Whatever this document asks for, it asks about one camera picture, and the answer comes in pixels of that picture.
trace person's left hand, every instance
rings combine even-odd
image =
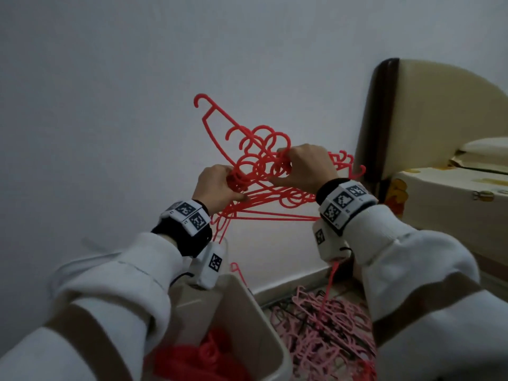
[[[226,208],[232,201],[244,202],[246,194],[234,192],[228,187],[226,178],[233,170],[231,166],[215,165],[201,172],[192,199],[206,205],[210,216]]]

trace person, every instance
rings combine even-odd
[[[287,155],[291,173],[271,178],[275,186],[314,193],[319,203],[345,181],[322,147]],[[214,214],[246,200],[228,188],[229,172],[206,168],[193,203]],[[139,380],[143,356],[168,325],[168,288],[182,254],[196,253],[172,237],[177,226],[141,233],[116,259],[64,285],[55,316],[1,358],[0,378]],[[508,379],[508,305],[479,286],[475,260],[456,239],[415,230],[384,205],[366,206],[341,233],[362,267],[379,380]]]

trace white wall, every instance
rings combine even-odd
[[[1,0],[0,353],[44,320],[57,265],[87,240],[129,243],[224,162],[196,93],[354,152],[385,58],[508,90],[507,16],[507,0]],[[310,224],[238,220],[228,237],[254,290],[323,265]]]

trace white pillow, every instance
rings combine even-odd
[[[508,138],[486,138],[466,143],[451,162],[460,167],[508,174]]]

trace bed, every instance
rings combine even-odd
[[[508,137],[508,96],[497,86],[452,65],[390,58],[372,77],[357,160],[380,202],[463,242],[484,286],[508,299],[508,174],[453,161],[464,145],[498,137]]]

